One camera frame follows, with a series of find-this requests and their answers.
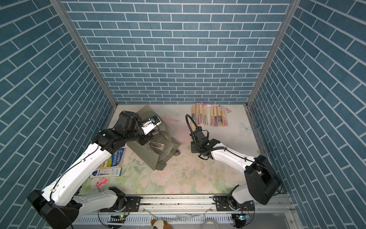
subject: ventilated metal panel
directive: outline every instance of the ventilated metal panel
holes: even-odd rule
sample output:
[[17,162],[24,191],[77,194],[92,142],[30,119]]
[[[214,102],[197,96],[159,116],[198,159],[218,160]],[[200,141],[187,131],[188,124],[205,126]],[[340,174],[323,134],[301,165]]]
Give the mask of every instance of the ventilated metal panel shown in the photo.
[[[232,224],[231,214],[223,213],[223,214],[195,214],[193,216],[190,215],[176,215],[176,214],[156,214],[159,218],[171,219],[168,220],[169,224],[201,224],[205,222],[207,219],[213,219],[217,221],[219,224]],[[133,215],[130,214],[126,221],[122,225],[150,225],[153,217],[149,214],[138,214]],[[120,223],[113,223],[117,221],[117,219],[111,219],[111,215],[100,215],[100,220],[106,224],[110,225],[121,225]],[[98,220],[98,215],[85,215],[73,223],[75,225],[97,225],[100,224]]]

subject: black motor housing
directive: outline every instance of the black motor housing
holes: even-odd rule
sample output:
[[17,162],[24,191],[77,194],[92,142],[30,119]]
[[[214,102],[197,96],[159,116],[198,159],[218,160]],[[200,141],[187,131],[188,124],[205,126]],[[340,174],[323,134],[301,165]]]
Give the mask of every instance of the black motor housing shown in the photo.
[[267,204],[269,199],[280,186],[277,175],[272,173],[274,169],[268,159],[262,155],[254,158],[255,162],[263,167],[252,163],[247,166],[244,175],[247,181],[249,193],[260,204]]
[[53,229],[65,229],[69,227],[78,217],[79,209],[82,206],[79,203],[72,203],[73,201],[71,201],[66,206],[58,206],[59,209],[57,209],[54,204],[48,202],[42,196],[42,191],[36,189],[28,195],[27,199]]
[[122,111],[113,129],[119,135],[126,134],[127,131],[137,130],[141,126],[141,117],[138,113]]

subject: gray hose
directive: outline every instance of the gray hose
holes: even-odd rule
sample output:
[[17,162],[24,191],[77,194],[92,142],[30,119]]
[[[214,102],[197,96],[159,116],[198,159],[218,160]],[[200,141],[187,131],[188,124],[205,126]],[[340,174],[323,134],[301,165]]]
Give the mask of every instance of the gray hose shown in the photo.
[[218,223],[218,222],[216,222],[216,221],[215,221],[215,220],[213,220],[213,219],[208,219],[208,220],[206,220],[206,221],[201,225],[201,229],[203,229],[203,226],[204,226],[206,223],[208,223],[208,222],[211,222],[211,223],[215,224],[216,228],[217,228],[217,229],[220,229],[219,223]]

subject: table surface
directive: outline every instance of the table surface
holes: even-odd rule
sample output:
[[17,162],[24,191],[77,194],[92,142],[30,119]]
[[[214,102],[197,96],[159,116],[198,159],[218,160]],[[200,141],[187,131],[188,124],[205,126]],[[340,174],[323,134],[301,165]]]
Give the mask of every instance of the table surface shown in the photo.
[[[121,111],[137,112],[144,105],[118,105],[108,128],[117,122]],[[126,194],[198,194],[228,193],[237,184],[245,184],[245,178],[232,167],[216,160],[201,160],[191,153],[191,138],[185,121],[192,105],[150,105],[172,129],[172,136],[181,144],[179,156],[173,156],[162,170],[152,170],[131,149],[127,149],[122,161],[122,175],[108,177],[99,186],[101,190],[116,186]],[[228,127],[203,126],[210,132],[209,138],[217,139],[227,147],[246,154],[258,156],[257,142],[242,105],[225,105],[232,112],[227,114]],[[80,195],[98,193],[99,178],[87,179]]]

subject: white label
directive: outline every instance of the white label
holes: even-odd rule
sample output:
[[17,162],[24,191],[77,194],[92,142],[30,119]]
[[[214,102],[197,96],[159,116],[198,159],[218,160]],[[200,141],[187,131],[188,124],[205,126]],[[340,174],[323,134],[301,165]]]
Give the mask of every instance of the white label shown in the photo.
[[116,169],[98,169],[95,170],[89,178],[95,177],[118,177],[121,175],[121,168]]
[[157,148],[159,150],[163,150],[163,148],[164,148],[163,143],[159,143],[159,142],[156,142],[156,141],[150,141],[149,146]]

